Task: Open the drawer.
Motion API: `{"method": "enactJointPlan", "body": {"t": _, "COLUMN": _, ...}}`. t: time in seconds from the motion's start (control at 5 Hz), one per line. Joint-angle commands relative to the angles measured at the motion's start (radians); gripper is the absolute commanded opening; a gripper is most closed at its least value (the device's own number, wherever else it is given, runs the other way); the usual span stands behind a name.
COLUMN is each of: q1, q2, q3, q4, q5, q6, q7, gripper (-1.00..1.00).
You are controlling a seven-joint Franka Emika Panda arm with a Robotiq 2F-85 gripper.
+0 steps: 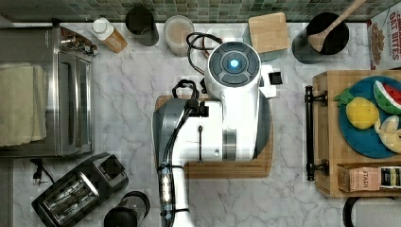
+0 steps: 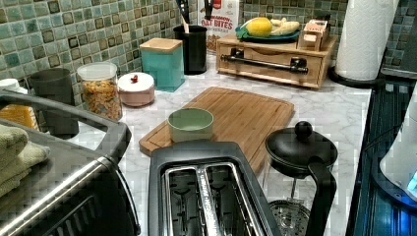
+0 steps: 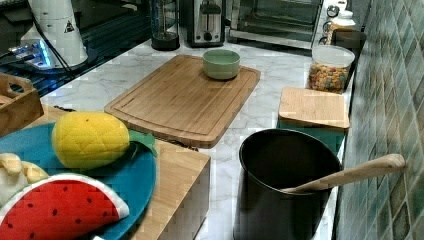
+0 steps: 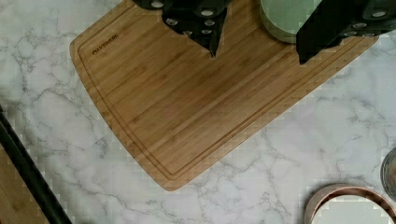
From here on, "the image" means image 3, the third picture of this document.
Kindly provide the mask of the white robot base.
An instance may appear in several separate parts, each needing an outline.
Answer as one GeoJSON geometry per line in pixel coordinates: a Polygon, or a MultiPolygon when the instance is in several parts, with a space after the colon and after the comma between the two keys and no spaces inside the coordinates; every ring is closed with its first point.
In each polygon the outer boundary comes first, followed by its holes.
{"type": "Polygon", "coordinates": [[[71,0],[28,0],[33,25],[9,51],[40,71],[72,71],[89,60],[71,0]]]}

